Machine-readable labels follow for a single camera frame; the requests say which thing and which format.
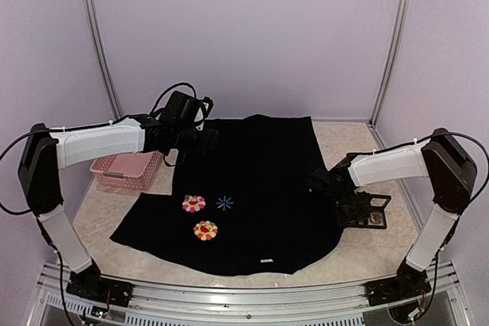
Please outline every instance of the white wall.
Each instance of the white wall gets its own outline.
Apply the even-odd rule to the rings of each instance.
[[[37,122],[73,126],[110,115],[82,0],[1,0],[0,150]],[[17,178],[23,144],[0,163],[0,201],[27,207]],[[87,165],[61,173],[73,217],[91,179]],[[44,261],[52,257],[31,215],[0,211],[0,324],[17,325]]]
[[[489,1],[410,0],[393,80],[379,124],[387,144],[436,127],[470,134],[489,147]],[[478,162],[484,157],[464,146]],[[423,214],[432,207],[427,180],[408,182]],[[476,325],[489,322],[489,189],[463,215],[445,257],[452,258]]]
[[[214,117],[370,117],[398,0],[96,0],[125,113],[182,80]]]

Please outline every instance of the black cloth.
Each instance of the black cloth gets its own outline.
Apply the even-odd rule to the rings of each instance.
[[[333,204],[307,189],[307,176],[324,167],[310,118],[255,115],[206,127],[219,132],[215,151],[187,154],[171,196],[141,194],[113,241],[220,276],[292,274],[335,248],[342,229]],[[202,196],[205,208],[184,211],[186,195]],[[233,202],[225,210],[216,204],[224,196]],[[200,221],[217,225],[215,238],[194,234]]]

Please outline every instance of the blue starburst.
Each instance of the blue starburst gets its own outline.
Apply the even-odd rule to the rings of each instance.
[[[224,198],[223,199],[219,199],[216,204],[218,205],[218,209],[222,208],[222,211],[226,211],[226,208],[227,209],[230,209],[231,208],[231,205],[234,204],[234,202],[231,201],[231,198],[226,198],[226,196],[224,195]]]

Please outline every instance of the beige table surface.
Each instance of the beige table surface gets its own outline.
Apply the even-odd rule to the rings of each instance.
[[[369,151],[376,147],[365,124],[314,122],[314,130],[328,168],[347,152]],[[172,152],[168,160],[173,161],[175,154]],[[162,165],[148,192],[170,194],[172,175],[173,169]],[[416,229],[395,182],[375,184],[365,191],[392,195],[387,206],[387,230],[348,228],[330,254],[293,275],[214,276],[112,242],[110,235],[139,193],[103,186],[96,180],[83,200],[74,225],[104,274],[166,284],[228,288],[332,284],[394,274],[416,239]]]

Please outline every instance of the pink basket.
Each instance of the pink basket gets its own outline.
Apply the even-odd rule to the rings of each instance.
[[[146,191],[162,156],[160,152],[151,152],[98,158],[90,166],[90,172],[103,185]]]

